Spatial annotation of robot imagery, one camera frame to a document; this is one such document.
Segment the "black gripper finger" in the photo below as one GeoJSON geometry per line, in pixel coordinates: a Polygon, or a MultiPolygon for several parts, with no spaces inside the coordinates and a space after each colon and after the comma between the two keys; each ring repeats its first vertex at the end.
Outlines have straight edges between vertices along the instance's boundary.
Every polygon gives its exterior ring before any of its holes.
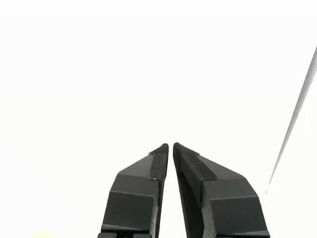
{"type": "Polygon", "coordinates": [[[189,238],[268,238],[260,199],[247,179],[180,143],[173,145],[189,238]]]}
{"type": "Polygon", "coordinates": [[[159,237],[168,154],[164,143],[117,174],[98,237],[159,237]]]}

